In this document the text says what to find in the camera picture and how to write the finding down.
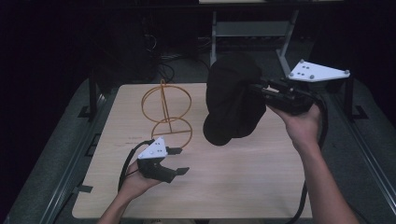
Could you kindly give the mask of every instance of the white bracket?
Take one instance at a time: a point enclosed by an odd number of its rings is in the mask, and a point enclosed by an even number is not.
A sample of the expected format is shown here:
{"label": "white bracket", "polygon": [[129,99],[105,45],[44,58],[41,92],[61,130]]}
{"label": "white bracket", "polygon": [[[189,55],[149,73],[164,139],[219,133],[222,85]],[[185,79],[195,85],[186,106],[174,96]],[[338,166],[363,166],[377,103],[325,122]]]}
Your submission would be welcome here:
{"label": "white bracket", "polygon": [[294,69],[290,72],[289,79],[305,82],[318,82],[338,78],[346,78],[349,76],[349,70],[343,71],[300,60],[300,62],[297,63]]}
{"label": "white bracket", "polygon": [[145,150],[143,150],[137,158],[143,159],[153,159],[153,158],[165,158],[168,155],[166,151],[165,141],[163,137],[157,138],[151,145],[149,145]]}

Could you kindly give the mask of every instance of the cap brim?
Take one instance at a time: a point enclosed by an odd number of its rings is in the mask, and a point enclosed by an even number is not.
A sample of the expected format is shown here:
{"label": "cap brim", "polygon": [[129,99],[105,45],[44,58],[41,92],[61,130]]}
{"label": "cap brim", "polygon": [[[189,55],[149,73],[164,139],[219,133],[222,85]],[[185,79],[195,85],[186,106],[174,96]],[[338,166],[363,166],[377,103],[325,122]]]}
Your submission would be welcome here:
{"label": "cap brim", "polygon": [[204,122],[204,136],[209,143],[221,147],[229,143],[232,138],[225,136],[218,126],[213,117],[207,115]]}

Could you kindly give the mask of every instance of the dark background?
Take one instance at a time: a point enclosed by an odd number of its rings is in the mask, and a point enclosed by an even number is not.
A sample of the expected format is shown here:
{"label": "dark background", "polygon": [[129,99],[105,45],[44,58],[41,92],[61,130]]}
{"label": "dark background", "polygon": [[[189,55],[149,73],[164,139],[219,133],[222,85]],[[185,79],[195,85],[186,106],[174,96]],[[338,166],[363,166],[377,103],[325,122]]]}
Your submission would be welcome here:
{"label": "dark background", "polygon": [[[311,62],[349,67],[396,125],[396,7],[394,1],[368,2],[302,9],[293,37],[317,40]],[[150,81],[157,58],[145,50],[147,32],[192,57],[198,53],[196,37],[210,36],[207,11],[161,11],[147,22],[147,11],[75,11],[101,6],[77,3],[0,3],[1,221],[83,80],[94,73],[103,92]]]}

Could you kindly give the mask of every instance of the right hand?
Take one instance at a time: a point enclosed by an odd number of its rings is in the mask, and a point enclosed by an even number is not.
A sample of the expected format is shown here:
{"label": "right hand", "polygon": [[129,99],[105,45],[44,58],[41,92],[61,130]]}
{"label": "right hand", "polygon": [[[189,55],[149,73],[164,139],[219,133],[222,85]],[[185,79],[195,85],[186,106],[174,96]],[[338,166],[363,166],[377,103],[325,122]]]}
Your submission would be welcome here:
{"label": "right hand", "polygon": [[317,105],[312,105],[308,112],[298,116],[268,107],[283,119],[286,131],[300,154],[318,144],[320,110]]}

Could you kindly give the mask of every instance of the finger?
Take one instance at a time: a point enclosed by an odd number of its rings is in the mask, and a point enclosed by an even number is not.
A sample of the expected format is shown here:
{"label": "finger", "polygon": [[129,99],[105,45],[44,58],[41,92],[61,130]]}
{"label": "finger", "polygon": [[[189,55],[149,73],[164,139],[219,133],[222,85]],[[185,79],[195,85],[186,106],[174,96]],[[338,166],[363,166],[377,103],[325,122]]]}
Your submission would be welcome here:
{"label": "finger", "polygon": [[289,115],[288,113],[286,113],[286,112],[284,112],[284,111],[282,111],[282,110],[273,108],[273,107],[270,106],[270,105],[268,105],[268,107],[269,107],[272,111],[274,111],[274,113],[278,114],[284,121],[286,121],[286,120],[290,117],[290,115]]}
{"label": "finger", "polygon": [[311,108],[309,109],[308,113],[311,116],[313,116],[315,118],[318,118],[320,116],[320,109],[319,109],[319,107],[316,104],[313,104],[311,106]]}
{"label": "finger", "polygon": [[154,186],[159,185],[159,184],[162,183],[161,180],[156,180],[156,179],[148,179],[148,182],[149,182],[151,187],[154,187]]}
{"label": "finger", "polygon": [[128,166],[127,173],[129,174],[129,173],[131,173],[132,171],[135,171],[135,170],[137,170],[137,169],[138,169],[137,161],[134,161],[134,162],[132,162],[132,163]]}

